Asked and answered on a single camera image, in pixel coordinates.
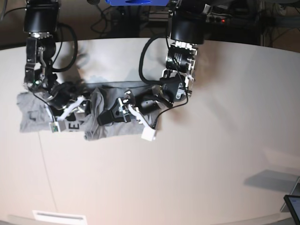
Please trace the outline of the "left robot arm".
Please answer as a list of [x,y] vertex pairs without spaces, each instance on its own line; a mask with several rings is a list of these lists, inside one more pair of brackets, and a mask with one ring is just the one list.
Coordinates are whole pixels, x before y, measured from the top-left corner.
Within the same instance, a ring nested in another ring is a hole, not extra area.
[[[143,124],[142,138],[155,140],[158,118],[150,124],[146,116],[152,113],[161,115],[173,108],[183,106],[192,94],[189,85],[194,82],[194,69],[198,48],[204,42],[201,26],[206,23],[207,15],[213,4],[209,0],[172,0],[169,3],[169,22],[165,33],[156,34],[145,44],[139,61],[139,77],[149,86],[135,95],[130,89],[123,97],[115,100],[114,105],[97,117],[99,125],[129,123],[136,120]],[[165,69],[159,80],[149,80],[143,74],[145,54],[152,42],[159,38],[173,40],[167,43],[168,54]]]

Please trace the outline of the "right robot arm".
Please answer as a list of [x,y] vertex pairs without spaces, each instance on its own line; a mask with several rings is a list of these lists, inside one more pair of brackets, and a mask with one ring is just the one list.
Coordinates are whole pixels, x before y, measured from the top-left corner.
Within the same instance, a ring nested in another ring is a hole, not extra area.
[[[26,65],[24,86],[45,104],[50,116],[49,127],[52,132],[66,130],[67,117],[83,111],[87,95],[79,92],[73,82],[59,83],[58,72],[66,72],[75,63],[78,41],[75,31],[67,24],[60,23],[60,3],[57,0],[29,0],[25,8],[23,31],[28,33],[26,40]],[[54,68],[56,53],[54,33],[57,28],[70,31],[74,42],[71,62],[63,68]]]

